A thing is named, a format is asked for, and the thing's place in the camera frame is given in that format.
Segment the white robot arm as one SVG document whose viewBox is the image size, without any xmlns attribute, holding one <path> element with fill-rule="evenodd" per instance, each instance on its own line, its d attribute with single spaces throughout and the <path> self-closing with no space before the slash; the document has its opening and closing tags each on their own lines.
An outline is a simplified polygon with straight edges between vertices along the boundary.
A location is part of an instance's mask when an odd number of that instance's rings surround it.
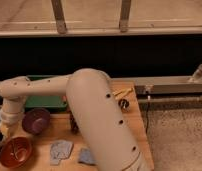
<svg viewBox="0 0 202 171">
<path fill-rule="evenodd" d="M 0 123 L 9 130 L 30 95 L 64 95 L 99 171 L 151 171 L 103 71 L 85 68 L 70 75 L 31 81 L 25 76 L 0 82 Z"/>
</svg>

